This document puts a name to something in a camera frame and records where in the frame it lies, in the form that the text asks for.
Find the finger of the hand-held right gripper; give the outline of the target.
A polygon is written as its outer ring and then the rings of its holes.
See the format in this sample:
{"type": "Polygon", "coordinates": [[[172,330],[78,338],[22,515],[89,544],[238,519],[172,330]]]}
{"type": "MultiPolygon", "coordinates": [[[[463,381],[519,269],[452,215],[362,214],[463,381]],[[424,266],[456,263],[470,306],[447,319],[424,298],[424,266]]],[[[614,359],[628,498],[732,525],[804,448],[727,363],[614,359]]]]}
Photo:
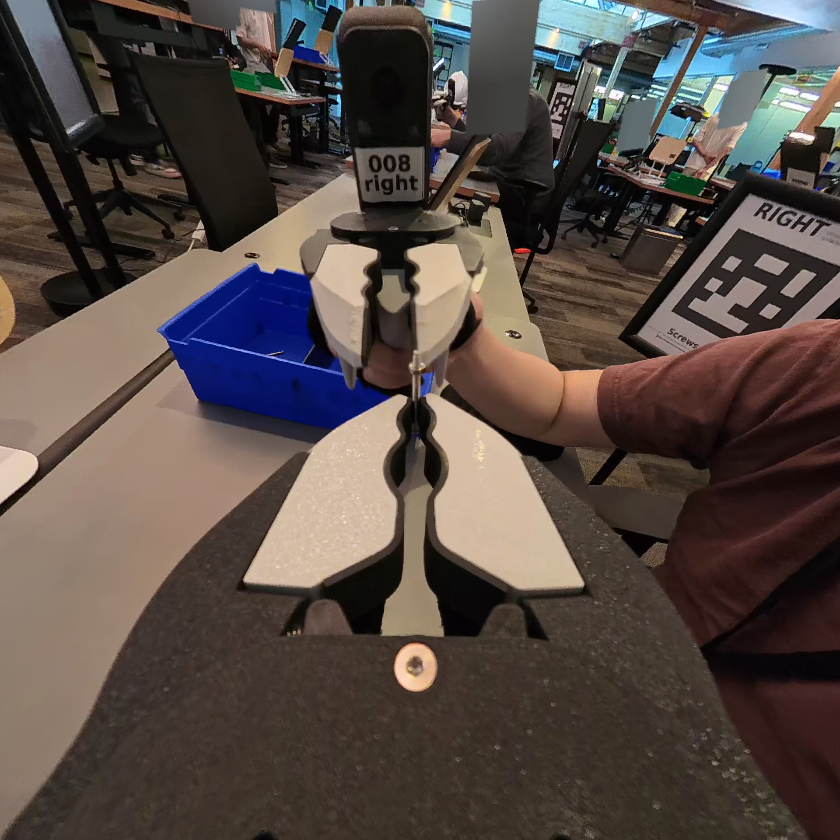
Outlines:
{"type": "Polygon", "coordinates": [[[354,389],[373,344],[374,281],[369,270],[379,253],[362,245],[327,245],[311,280],[318,320],[339,359],[345,384],[354,389]]]}
{"type": "Polygon", "coordinates": [[[418,245],[406,250],[411,349],[436,387],[445,381],[451,345],[464,324],[471,294],[487,274],[481,245],[418,245]]]}

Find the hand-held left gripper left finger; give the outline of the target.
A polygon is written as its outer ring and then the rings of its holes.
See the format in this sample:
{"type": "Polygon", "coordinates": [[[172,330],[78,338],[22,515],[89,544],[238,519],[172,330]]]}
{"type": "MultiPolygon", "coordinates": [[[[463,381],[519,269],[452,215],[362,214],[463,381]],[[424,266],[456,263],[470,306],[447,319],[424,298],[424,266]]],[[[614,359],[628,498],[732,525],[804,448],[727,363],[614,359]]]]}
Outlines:
{"type": "Polygon", "coordinates": [[[333,600],[351,622],[403,576],[403,396],[332,430],[308,452],[248,567],[250,592],[333,600]]]}

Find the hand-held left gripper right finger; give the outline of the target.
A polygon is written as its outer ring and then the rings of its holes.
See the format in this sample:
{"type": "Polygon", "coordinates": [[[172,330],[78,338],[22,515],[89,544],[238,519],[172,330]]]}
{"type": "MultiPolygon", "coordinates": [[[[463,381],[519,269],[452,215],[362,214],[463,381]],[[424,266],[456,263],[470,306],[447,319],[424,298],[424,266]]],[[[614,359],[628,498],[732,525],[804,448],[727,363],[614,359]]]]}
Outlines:
{"type": "Polygon", "coordinates": [[[420,401],[427,500],[423,562],[445,632],[479,632],[500,605],[581,595],[585,581],[529,473],[497,430],[420,401]]]}

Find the blue plastic parts bin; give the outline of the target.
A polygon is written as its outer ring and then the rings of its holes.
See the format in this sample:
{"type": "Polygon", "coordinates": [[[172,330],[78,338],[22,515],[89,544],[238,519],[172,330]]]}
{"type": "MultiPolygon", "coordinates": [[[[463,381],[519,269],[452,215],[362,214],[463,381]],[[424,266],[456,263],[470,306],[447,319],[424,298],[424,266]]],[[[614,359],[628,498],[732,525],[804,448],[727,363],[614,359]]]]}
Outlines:
{"type": "Polygon", "coordinates": [[[315,345],[308,330],[308,279],[254,262],[159,327],[196,398],[205,403],[333,429],[386,395],[360,381],[350,390],[340,362],[303,364],[315,345]],[[284,350],[278,358],[267,353],[284,350]]]}

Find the person's right forearm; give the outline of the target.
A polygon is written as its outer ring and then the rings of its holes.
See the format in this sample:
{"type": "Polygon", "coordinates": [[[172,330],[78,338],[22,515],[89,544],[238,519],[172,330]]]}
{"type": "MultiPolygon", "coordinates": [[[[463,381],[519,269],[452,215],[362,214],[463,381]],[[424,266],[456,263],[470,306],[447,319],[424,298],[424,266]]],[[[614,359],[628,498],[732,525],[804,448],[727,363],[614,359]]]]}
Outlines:
{"type": "Polygon", "coordinates": [[[599,415],[602,370],[560,371],[485,326],[449,354],[448,382],[490,424],[561,447],[610,449],[599,415]]]}

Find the person's right hand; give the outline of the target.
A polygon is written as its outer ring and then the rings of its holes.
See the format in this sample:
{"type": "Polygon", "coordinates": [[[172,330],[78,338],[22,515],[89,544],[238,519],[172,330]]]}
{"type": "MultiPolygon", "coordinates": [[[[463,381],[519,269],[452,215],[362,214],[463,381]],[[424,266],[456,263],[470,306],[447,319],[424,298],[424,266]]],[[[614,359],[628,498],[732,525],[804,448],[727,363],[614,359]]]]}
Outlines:
{"type": "MultiPolygon", "coordinates": [[[[462,326],[452,342],[447,358],[447,373],[450,383],[458,387],[475,379],[481,372],[480,359],[476,354],[480,350],[479,340],[484,338],[484,305],[477,294],[469,304],[462,326]]],[[[362,379],[367,385],[382,393],[410,393],[412,374],[410,364],[413,353],[410,350],[397,349],[377,339],[363,369],[362,379]]]]}

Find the wooden background desk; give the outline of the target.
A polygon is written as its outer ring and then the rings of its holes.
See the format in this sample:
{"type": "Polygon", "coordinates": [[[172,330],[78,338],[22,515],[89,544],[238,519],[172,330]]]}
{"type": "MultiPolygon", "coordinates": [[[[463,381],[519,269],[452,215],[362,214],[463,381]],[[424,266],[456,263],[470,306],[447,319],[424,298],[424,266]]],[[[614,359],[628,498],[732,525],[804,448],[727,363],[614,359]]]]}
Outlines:
{"type": "Polygon", "coordinates": [[[312,170],[317,170],[322,166],[321,163],[310,160],[304,154],[303,118],[312,114],[319,116],[322,112],[322,107],[327,103],[326,98],[308,97],[300,94],[289,96],[279,92],[277,89],[268,89],[266,91],[250,90],[248,88],[238,87],[236,84],[234,84],[234,89],[240,96],[270,103],[278,107],[280,113],[288,122],[290,143],[290,157],[287,158],[288,163],[312,170]]]}
{"type": "Polygon", "coordinates": [[[606,243],[609,238],[621,237],[617,233],[617,228],[632,198],[637,193],[652,193],[664,199],[666,205],[676,204],[693,211],[713,208],[718,200],[717,194],[714,191],[711,192],[710,196],[705,196],[704,194],[698,196],[684,194],[668,189],[662,182],[648,182],[634,173],[626,172],[624,169],[616,167],[614,164],[609,164],[607,167],[604,167],[602,174],[619,178],[622,181],[615,202],[600,228],[603,243],[606,243]]]}

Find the small marker sign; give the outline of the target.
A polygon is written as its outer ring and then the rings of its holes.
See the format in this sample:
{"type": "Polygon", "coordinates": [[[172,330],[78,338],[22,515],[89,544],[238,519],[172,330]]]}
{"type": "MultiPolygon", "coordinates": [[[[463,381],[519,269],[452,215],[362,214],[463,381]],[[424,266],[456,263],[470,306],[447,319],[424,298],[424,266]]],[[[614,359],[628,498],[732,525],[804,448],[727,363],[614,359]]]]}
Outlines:
{"type": "Polygon", "coordinates": [[[553,141],[560,142],[565,124],[572,111],[576,80],[557,80],[549,99],[549,118],[553,141]]]}

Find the tall black chair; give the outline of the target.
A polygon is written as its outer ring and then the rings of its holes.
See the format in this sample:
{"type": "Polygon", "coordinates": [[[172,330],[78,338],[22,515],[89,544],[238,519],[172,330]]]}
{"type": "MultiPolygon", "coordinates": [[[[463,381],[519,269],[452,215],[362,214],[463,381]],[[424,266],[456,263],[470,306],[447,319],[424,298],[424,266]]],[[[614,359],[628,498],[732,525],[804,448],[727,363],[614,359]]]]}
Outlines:
{"type": "Polygon", "coordinates": [[[207,246],[225,251],[278,216],[277,193],[224,59],[131,53],[207,246]]]}

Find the grey trash bin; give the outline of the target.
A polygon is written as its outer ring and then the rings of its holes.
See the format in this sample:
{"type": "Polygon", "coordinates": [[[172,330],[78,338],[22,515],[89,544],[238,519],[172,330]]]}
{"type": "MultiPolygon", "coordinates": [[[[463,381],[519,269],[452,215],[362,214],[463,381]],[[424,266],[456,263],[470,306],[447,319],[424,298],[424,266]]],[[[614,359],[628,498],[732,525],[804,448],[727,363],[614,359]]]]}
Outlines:
{"type": "Polygon", "coordinates": [[[618,261],[627,270],[657,276],[683,241],[684,236],[672,228],[640,224],[618,261]]]}

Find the person's maroon shirt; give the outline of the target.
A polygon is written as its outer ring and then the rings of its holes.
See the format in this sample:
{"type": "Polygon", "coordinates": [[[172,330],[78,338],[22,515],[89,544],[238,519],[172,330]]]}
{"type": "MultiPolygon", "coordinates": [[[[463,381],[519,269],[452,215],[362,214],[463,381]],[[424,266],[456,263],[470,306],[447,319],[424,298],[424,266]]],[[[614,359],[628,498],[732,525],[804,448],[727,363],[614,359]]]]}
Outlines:
{"type": "Polygon", "coordinates": [[[619,449],[708,467],[655,575],[768,782],[838,838],[838,321],[609,367],[597,408],[619,449]]]}

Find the black floor stand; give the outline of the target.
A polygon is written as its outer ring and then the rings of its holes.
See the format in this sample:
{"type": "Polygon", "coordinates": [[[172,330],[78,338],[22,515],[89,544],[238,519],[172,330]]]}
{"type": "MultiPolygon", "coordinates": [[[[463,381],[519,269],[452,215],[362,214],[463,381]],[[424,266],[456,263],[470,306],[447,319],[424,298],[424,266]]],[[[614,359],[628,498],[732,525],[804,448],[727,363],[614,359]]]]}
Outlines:
{"type": "Polygon", "coordinates": [[[57,2],[1,2],[2,122],[75,270],[40,288],[65,318],[133,281],[124,274],[92,198],[77,153],[105,130],[57,2]],[[103,267],[91,267],[34,142],[46,143],[77,202],[77,213],[103,267]]]}

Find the black swivel office chair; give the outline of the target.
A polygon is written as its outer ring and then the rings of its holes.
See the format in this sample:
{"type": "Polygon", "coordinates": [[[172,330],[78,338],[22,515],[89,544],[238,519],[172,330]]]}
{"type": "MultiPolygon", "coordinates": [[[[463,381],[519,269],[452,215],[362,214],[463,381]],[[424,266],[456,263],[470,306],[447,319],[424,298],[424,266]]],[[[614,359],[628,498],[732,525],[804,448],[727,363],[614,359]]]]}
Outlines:
{"type": "Polygon", "coordinates": [[[162,132],[151,123],[122,114],[102,114],[101,120],[103,127],[97,133],[75,145],[76,152],[84,154],[94,165],[105,161],[111,173],[112,186],[108,190],[92,194],[100,219],[106,219],[115,210],[120,210],[125,216],[131,216],[133,211],[138,211],[161,226],[163,238],[174,240],[175,232],[172,226],[147,206],[147,202],[167,207],[178,221],[185,219],[181,206],[165,199],[132,192],[120,180],[115,166],[116,163],[120,163],[126,176],[136,176],[138,170],[131,162],[131,157],[155,151],[163,142],[162,132]]]}

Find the black framed marker sign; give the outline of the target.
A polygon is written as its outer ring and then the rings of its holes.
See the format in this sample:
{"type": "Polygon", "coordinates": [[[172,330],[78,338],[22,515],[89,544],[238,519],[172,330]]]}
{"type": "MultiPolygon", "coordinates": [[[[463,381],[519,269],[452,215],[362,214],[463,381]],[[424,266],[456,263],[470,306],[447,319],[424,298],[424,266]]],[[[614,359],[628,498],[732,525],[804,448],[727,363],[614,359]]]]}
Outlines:
{"type": "Polygon", "coordinates": [[[839,198],[747,175],[619,340],[646,358],[839,317],[839,198]]]}

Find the black floor lamp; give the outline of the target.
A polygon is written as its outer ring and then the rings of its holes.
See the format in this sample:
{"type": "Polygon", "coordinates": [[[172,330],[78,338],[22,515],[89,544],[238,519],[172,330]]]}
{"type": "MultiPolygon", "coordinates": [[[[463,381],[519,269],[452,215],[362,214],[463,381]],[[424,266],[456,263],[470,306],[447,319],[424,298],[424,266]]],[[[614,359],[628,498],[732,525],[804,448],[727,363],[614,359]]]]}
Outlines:
{"type": "Polygon", "coordinates": [[[770,73],[765,90],[771,89],[773,96],[769,99],[766,119],[762,124],[759,162],[753,165],[753,169],[761,173],[776,166],[773,160],[779,153],[784,137],[799,123],[801,114],[810,110],[807,101],[801,100],[802,91],[798,87],[787,82],[778,86],[775,84],[779,77],[787,79],[794,76],[797,72],[795,68],[779,65],[766,65],[763,68],[770,73]]]}

